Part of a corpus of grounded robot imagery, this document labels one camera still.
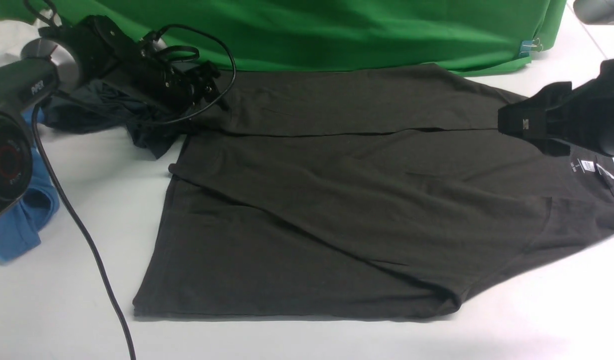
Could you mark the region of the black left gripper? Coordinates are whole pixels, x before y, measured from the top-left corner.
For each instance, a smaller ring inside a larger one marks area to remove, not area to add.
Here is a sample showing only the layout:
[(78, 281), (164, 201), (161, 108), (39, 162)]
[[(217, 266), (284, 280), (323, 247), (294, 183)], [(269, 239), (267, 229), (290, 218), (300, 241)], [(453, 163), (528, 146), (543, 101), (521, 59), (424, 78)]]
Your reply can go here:
[(169, 58), (176, 51), (190, 47), (174, 46), (156, 49), (152, 45), (132, 46), (132, 96), (157, 109), (188, 109), (202, 112), (218, 105), (222, 111), (230, 106), (224, 97), (230, 86), (220, 91), (216, 80), (221, 71), (211, 61), (195, 64), (186, 75), (174, 68)]

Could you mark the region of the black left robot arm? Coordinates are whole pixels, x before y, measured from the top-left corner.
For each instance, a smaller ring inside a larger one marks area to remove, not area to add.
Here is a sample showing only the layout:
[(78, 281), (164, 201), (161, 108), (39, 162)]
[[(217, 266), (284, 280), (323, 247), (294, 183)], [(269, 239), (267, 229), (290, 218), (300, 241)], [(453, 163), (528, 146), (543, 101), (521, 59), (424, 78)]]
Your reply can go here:
[(183, 46), (158, 48), (171, 28), (152, 30), (135, 41), (107, 16), (90, 15), (75, 25), (58, 25), (41, 14), (39, 38), (23, 46), (20, 60), (0, 67), (0, 215), (26, 192), (32, 176), (31, 130), (22, 114), (54, 96), (64, 97), (99, 80), (171, 116), (146, 126), (190, 121), (213, 106), (229, 110), (218, 91), (219, 71), (210, 61), (181, 70), (169, 54)]

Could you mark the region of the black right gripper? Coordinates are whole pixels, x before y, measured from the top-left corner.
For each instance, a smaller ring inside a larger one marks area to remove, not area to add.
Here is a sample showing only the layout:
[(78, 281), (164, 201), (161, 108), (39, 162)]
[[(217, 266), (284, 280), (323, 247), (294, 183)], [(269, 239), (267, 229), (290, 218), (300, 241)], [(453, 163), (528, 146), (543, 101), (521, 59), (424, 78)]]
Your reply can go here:
[[(529, 143), (547, 157), (569, 157), (571, 144), (614, 157), (614, 59), (601, 63), (599, 75), (574, 89), (570, 81), (554, 82), (497, 113), (497, 130), (504, 135), (531, 138)], [(564, 115), (569, 121), (565, 142), (547, 138), (548, 111), (566, 96)]]

